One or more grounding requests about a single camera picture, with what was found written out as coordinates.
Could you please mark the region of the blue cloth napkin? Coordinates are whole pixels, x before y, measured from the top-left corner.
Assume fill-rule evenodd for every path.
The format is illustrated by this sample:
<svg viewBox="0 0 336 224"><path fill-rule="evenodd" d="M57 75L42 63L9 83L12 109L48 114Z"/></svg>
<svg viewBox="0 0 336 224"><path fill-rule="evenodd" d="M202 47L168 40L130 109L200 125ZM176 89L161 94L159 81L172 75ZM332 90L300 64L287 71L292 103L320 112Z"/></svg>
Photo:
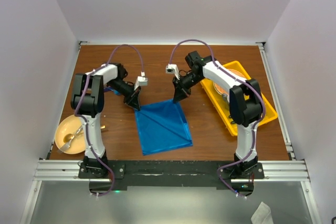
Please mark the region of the blue cloth napkin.
<svg viewBox="0 0 336 224"><path fill-rule="evenodd" d="M193 146L182 107L172 99L144 105L134 114L143 155Z"/></svg>

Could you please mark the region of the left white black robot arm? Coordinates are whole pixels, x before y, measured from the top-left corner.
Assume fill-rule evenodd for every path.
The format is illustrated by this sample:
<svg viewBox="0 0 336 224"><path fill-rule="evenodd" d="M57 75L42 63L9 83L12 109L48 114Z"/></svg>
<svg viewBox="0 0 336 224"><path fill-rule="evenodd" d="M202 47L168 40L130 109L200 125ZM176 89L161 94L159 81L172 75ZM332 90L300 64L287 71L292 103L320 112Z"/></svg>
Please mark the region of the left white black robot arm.
<svg viewBox="0 0 336 224"><path fill-rule="evenodd" d="M75 75L70 105L81 122L86 143L85 156L80 165L81 174L91 173L97 178L112 175L100 129L104 89L109 87L116 90L124 96L125 105L139 111L141 86L148 83L144 71L141 71L135 83L124 81L127 75L121 63L104 63L91 72Z"/></svg>

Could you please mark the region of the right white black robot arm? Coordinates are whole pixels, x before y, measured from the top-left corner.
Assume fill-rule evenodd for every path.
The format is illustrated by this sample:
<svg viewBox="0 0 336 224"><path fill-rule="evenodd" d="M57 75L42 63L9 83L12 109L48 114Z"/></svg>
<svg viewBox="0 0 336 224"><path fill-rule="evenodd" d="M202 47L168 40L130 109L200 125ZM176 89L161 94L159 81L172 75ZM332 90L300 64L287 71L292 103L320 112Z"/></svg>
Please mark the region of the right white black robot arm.
<svg viewBox="0 0 336 224"><path fill-rule="evenodd" d="M165 71L171 73L174 85L173 102L178 103L191 95L191 88L204 79L218 84L227 93L229 115L237 124L237 148L230 166L239 178L246 178L258 163L256 135L259 122L266 113L260 86L255 79L245 79L224 68L212 55L201 57L197 51L189 53L185 61L190 70L179 74L177 65L167 64Z"/></svg>

